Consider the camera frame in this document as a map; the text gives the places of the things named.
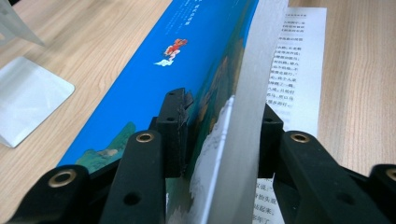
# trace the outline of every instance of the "white paper sheet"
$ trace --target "white paper sheet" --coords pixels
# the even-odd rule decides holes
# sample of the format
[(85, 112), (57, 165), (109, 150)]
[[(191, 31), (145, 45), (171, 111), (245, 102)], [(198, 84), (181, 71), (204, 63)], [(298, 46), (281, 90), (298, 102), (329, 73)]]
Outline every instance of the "white paper sheet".
[(250, 25), (208, 223), (252, 220), (265, 92), (287, 5), (260, 1)]
[[(288, 8), (271, 68), (267, 104), (284, 130), (318, 134), (326, 8)], [(272, 179), (259, 179), (253, 223), (282, 223)]]
[(0, 70), (0, 143), (16, 147), (74, 91), (74, 86), (19, 57)]

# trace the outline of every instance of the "blue book cover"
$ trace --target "blue book cover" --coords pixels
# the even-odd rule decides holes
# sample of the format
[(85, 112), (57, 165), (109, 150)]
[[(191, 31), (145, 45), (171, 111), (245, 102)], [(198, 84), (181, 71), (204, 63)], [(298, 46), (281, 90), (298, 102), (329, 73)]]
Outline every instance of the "blue book cover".
[(190, 91), (189, 130), (199, 155), (235, 92), (257, 0), (174, 0), (126, 64), (58, 165), (90, 173), (119, 159), (128, 137), (146, 130), (166, 93)]

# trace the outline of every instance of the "book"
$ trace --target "book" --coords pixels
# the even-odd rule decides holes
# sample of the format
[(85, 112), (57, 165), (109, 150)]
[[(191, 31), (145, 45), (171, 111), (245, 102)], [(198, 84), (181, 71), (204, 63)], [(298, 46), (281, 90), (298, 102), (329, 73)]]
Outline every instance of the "book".
[[(257, 140), (260, 135), (266, 83), (284, 15), (283, 11), (279, 13), (276, 10), (286, 8), (287, 3), (286, 0), (174, 0), (126, 64), (58, 165), (80, 164), (92, 173), (118, 160), (128, 137), (148, 129), (152, 118), (158, 116), (165, 94), (185, 88), (193, 98), (193, 104), (187, 111), (189, 138), (192, 139), (188, 144), (191, 159), (181, 178), (166, 180), (169, 199), (167, 219), (176, 220), (177, 214), (180, 214), (182, 221), (198, 220), (196, 217), (203, 214), (189, 214), (193, 197), (198, 197), (191, 195), (191, 176), (206, 137), (218, 121), (221, 109), (234, 95), (233, 111), (226, 121), (230, 123), (229, 133), (235, 135), (239, 128), (244, 131), (248, 128), (241, 127), (244, 124), (253, 122), (259, 125), (253, 129), (257, 136), (244, 133), (239, 140), (227, 137), (225, 148), (239, 147), (249, 142), (251, 137)], [(250, 24), (254, 17), (258, 19), (252, 36), (249, 32), (252, 31)], [(250, 50), (246, 51), (246, 46), (250, 46)], [(247, 112), (246, 105), (253, 108)], [(254, 112), (255, 117), (248, 118), (248, 122), (244, 123), (241, 118), (249, 116), (250, 112)], [(255, 157), (258, 145), (258, 141), (254, 141), (253, 154), (241, 153), (250, 153), (250, 157)], [(235, 148), (230, 147), (230, 150), (224, 151), (226, 160), (229, 160), (219, 166), (221, 177), (227, 176), (221, 170), (232, 163), (230, 154), (233, 150)], [(251, 167), (257, 168), (257, 164), (252, 163)], [(256, 182), (254, 176), (249, 176), (249, 181), (241, 179), (251, 186), (250, 196), (243, 203), (251, 204), (239, 215), (250, 220)], [(217, 186), (221, 183), (231, 186), (238, 181), (238, 177), (236, 175), (227, 183), (221, 180)], [(224, 192), (230, 190), (234, 195), (246, 194), (243, 188), (227, 188)], [(218, 195), (213, 198), (214, 203), (224, 199), (223, 195)], [(206, 215), (199, 220), (208, 220), (207, 209), (210, 207), (216, 206), (205, 205)], [(236, 207), (229, 208), (229, 212), (233, 212)]]

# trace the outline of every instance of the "wooden table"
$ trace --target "wooden table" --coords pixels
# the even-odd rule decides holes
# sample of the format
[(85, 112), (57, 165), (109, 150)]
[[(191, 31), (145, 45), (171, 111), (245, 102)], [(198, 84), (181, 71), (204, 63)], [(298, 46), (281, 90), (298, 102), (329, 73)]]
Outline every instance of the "wooden table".
[[(0, 67), (25, 56), (76, 91), (18, 147), (0, 146), (0, 222), (57, 164), (170, 2), (21, 0), (14, 6), (46, 47), (16, 38), (0, 47)], [(290, 6), (328, 9), (320, 142), (364, 175), (376, 163), (396, 163), (396, 1), (290, 0)]]

